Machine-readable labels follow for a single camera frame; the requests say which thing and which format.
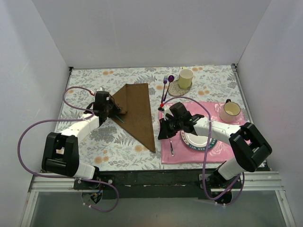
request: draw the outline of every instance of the floral tablecloth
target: floral tablecloth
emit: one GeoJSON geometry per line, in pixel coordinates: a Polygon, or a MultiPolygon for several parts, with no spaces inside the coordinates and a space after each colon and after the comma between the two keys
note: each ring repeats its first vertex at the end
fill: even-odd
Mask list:
{"type": "MultiPolygon", "coordinates": [[[[238,103],[246,120],[249,120],[243,103],[236,78],[230,66],[194,66],[193,86],[186,96],[197,101],[225,102],[227,98],[238,103]]],[[[150,152],[141,143],[120,128],[111,119],[94,130],[79,145],[80,160],[102,171],[118,170],[155,170],[155,169],[192,169],[202,168],[202,164],[188,163],[166,165],[161,163],[161,143],[157,139],[159,133],[158,107],[163,91],[163,77],[174,75],[178,78],[181,67],[159,68],[118,68],[73,70],[68,87],[81,86],[93,91],[103,87],[105,91],[114,94],[124,84],[148,83],[151,103],[151,116],[155,137],[156,153],[150,152]]],[[[93,97],[86,91],[70,90],[66,100],[72,105],[86,107],[93,97]]],[[[80,118],[81,111],[65,105],[62,108],[61,119],[80,118]]],[[[70,122],[57,125],[57,132],[70,126],[70,122]]],[[[218,163],[207,164],[207,168],[217,168],[218,163]]]]}

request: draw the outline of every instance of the brown cloth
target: brown cloth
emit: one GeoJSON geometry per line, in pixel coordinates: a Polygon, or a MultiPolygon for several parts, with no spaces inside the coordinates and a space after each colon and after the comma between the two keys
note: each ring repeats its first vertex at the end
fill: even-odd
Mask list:
{"type": "Polygon", "coordinates": [[[126,84],[113,97],[122,109],[121,114],[126,114],[119,115],[124,123],[115,117],[112,120],[151,152],[156,152],[148,84],[126,84]]]}

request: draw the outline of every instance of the pink placemat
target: pink placemat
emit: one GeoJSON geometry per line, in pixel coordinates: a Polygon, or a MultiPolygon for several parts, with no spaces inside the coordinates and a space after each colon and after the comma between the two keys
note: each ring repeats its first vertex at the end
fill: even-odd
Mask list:
{"type": "MultiPolygon", "coordinates": [[[[225,103],[215,103],[215,102],[199,102],[201,103],[212,115],[212,120],[223,122],[219,117],[219,113],[223,108],[225,103]]],[[[183,103],[187,110],[190,111],[192,115],[203,114],[207,116],[204,109],[198,106],[194,102],[183,103]]],[[[159,119],[163,117],[163,113],[159,112],[159,119]]],[[[238,115],[237,119],[229,124],[243,125],[245,123],[243,112],[238,115]]],[[[171,138],[172,145],[174,148],[175,155],[171,155],[170,142],[169,139],[161,140],[161,156],[163,164],[178,164],[178,163],[203,163],[204,152],[193,150],[185,145],[183,142],[180,132],[171,138]]],[[[225,160],[234,157],[232,148],[230,145],[217,141],[217,144],[208,151],[207,163],[221,163],[225,160]]]]}

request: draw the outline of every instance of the wall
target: wall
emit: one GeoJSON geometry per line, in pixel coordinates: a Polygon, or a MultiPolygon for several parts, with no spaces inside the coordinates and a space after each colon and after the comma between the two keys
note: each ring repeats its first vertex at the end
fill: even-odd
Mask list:
{"type": "MultiPolygon", "coordinates": [[[[68,67],[31,0],[0,0],[0,226],[20,224],[32,175],[18,162],[17,142],[32,123],[57,118],[68,67]]],[[[22,143],[22,157],[41,169],[46,135],[37,126],[22,143]]]]}
{"type": "Polygon", "coordinates": [[[253,120],[273,148],[297,226],[302,216],[303,0],[272,0],[239,62],[253,120]]]}
{"type": "Polygon", "coordinates": [[[68,66],[238,63],[270,0],[33,0],[68,66]]]}

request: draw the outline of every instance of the round woven coaster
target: round woven coaster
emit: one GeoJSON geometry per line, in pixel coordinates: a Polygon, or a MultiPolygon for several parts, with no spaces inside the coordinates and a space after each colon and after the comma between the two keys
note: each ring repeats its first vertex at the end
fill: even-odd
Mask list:
{"type": "Polygon", "coordinates": [[[191,86],[193,85],[193,82],[191,82],[190,86],[186,89],[181,89],[179,87],[179,82],[178,82],[178,79],[171,82],[170,83],[170,86],[169,86],[169,94],[171,96],[182,96],[182,95],[185,95],[190,89],[191,89],[191,86]]]}

